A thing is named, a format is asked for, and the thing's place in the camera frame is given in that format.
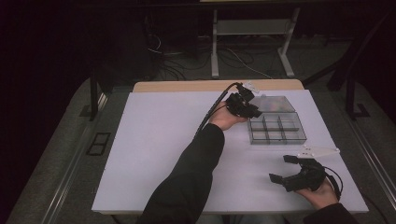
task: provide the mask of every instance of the hand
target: hand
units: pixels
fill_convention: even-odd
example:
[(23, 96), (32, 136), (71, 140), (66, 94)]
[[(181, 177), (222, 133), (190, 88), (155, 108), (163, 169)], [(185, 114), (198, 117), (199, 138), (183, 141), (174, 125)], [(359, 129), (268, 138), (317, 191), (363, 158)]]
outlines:
[(310, 189), (299, 189), (295, 192), (304, 196), (317, 210), (338, 203), (332, 184), (327, 178), (315, 191), (311, 191)]
[(226, 103), (224, 101), (219, 103), (215, 111), (216, 112), (210, 117), (209, 123), (217, 125), (223, 131), (230, 129), (235, 123), (248, 120), (231, 114), (226, 108)]

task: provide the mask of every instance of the black jacket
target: black jacket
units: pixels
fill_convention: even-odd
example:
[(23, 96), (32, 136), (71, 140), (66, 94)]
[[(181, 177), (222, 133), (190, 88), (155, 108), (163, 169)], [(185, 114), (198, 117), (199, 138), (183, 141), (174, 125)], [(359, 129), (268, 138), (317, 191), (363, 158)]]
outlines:
[[(212, 172), (223, 147), (223, 131), (216, 125), (206, 124), (183, 151), (172, 173), (155, 189), (137, 223), (195, 223), (205, 207)], [(304, 219), (306, 224), (357, 223), (353, 221), (340, 203)]]

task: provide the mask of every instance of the table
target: table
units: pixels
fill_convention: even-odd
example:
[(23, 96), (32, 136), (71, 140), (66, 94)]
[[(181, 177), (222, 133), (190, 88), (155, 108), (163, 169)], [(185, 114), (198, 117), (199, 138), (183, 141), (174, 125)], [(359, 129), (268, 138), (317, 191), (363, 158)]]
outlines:
[[(225, 0), (201, 0), (201, 2), (232, 2)], [(285, 41), (281, 48), (277, 50), (280, 61), (288, 77), (294, 77), (288, 56), (286, 55), (300, 8), (293, 10), (290, 19), (271, 20), (218, 20), (218, 11), (214, 9), (213, 32), (212, 32), (212, 77), (219, 78), (218, 63), (218, 35), (285, 35)]]
[[(92, 210), (105, 215), (141, 214), (149, 196), (170, 174), (207, 110), (235, 80), (142, 82), (130, 93), (107, 159)], [(306, 144), (335, 147), (309, 93), (298, 80), (253, 80), (261, 93), (285, 95), (300, 116)], [(205, 214), (274, 214), (312, 210), (300, 195), (272, 183), (268, 174), (289, 176), (300, 167), (283, 162), (302, 146), (249, 143), (246, 123), (225, 132), (225, 146), (213, 176)], [(344, 181), (341, 203), (367, 212), (339, 154), (318, 159)]]

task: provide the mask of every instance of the gray floor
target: gray floor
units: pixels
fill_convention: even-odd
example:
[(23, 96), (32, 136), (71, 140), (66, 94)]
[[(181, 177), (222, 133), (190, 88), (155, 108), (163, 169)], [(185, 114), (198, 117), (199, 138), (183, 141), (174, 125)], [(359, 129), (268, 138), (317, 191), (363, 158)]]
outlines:
[[(281, 38), (277, 36), (220, 40), (219, 79), (261, 79), (267, 78), (265, 75), (287, 78), (275, 51), (280, 44)], [(330, 43), (328, 46), (323, 44), (324, 39), (320, 36), (292, 39), (288, 56), (295, 78), (304, 80), (335, 62), (349, 45), (345, 42)], [(202, 53), (198, 58), (171, 52), (167, 59), (172, 62), (165, 61), (164, 64), (172, 68), (163, 69), (155, 80), (176, 80), (176, 75), (180, 81), (183, 76), (187, 80), (211, 79), (210, 61), (207, 63), (210, 55), (208, 47), (203, 41)], [(230, 49), (260, 73), (244, 67)], [(363, 104), (371, 117), (351, 121), (344, 111), (344, 88), (337, 92), (328, 91), (326, 83), (329, 78), (330, 75), (327, 75), (306, 88), (311, 91), (334, 143), (341, 148), (341, 156), (361, 193), (375, 203), (389, 223), (396, 223), (395, 209), (363, 153), (367, 147), (372, 148), (389, 178), (396, 180), (396, 171), (392, 169), (396, 162), (393, 152), (396, 127), (360, 85), (356, 90), (356, 103)], [(101, 106), (98, 117), (89, 121), (88, 117), (80, 115), (84, 107), (90, 104), (89, 80), (81, 85), (8, 223), (116, 223), (112, 217), (94, 213), (91, 207), (128, 93), (128, 88), (116, 88), (106, 96), (106, 103)], [(103, 156), (85, 154), (95, 133), (111, 133)], [(367, 224), (385, 223), (375, 206), (369, 201), (366, 203), (370, 212), (357, 214), (356, 219)], [(290, 223), (298, 224), (303, 223), (305, 215), (286, 214), (285, 217)], [(120, 223), (133, 222), (129, 216), (117, 216), (117, 219)]]

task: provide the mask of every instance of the white table surface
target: white table surface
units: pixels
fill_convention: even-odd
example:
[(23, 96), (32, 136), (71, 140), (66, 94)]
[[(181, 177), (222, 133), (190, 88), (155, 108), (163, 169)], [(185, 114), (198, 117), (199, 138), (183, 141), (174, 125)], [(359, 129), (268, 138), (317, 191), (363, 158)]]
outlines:
[[(305, 145), (336, 147), (309, 91), (261, 91), (257, 95), (262, 94), (288, 98), (303, 125)], [(106, 215), (141, 213), (219, 95), (219, 91), (130, 93), (92, 210)], [(283, 156), (296, 155), (302, 146), (251, 145), (246, 123), (236, 124), (224, 134), (223, 154), (213, 173), (204, 213), (313, 210), (302, 196), (286, 192), (269, 178), (270, 173), (282, 176), (299, 173), (301, 167), (283, 162)], [(346, 209), (352, 213), (367, 212), (341, 156), (335, 154), (317, 161), (342, 177), (341, 203)]]

